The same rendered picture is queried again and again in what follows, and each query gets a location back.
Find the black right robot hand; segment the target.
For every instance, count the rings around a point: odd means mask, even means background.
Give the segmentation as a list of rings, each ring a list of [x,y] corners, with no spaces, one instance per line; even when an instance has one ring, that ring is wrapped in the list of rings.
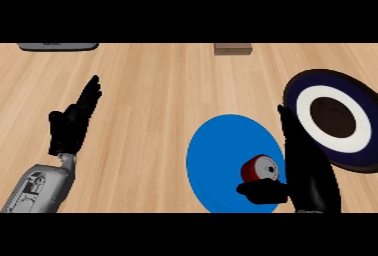
[[[269,178],[236,187],[254,204],[292,201],[297,213],[341,212],[341,195],[328,157],[313,142],[291,109],[277,106],[285,136],[286,183]]]

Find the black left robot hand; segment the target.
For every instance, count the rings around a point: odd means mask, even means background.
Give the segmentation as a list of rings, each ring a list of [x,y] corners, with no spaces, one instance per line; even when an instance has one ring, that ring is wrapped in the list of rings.
[[[99,77],[93,76],[77,102],[68,106],[63,112],[52,111],[49,113],[50,155],[57,156],[60,153],[75,155],[78,153],[100,96]]]

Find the brown wooden block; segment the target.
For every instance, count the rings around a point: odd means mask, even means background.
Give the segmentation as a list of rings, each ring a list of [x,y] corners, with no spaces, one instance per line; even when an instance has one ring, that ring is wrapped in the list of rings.
[[[215,43],[215,55],[249,55],[252,52],[252,45],[249,43]]]

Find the dark blue ringed plate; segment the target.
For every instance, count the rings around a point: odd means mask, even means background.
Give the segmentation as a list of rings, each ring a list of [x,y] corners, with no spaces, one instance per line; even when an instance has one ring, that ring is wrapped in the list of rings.
[[[378,93],[350,75],[311,69],[291,78],[283,106],[329,162],[348,171],[378,173]]]

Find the red can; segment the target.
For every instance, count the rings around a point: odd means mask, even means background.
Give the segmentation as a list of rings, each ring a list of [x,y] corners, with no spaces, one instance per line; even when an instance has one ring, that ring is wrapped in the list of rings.
[[[244,182],[252,182],[263,179],[279,178],[279,168],[273,159],[267,155],[257,155],[241,168],[241,177]]]

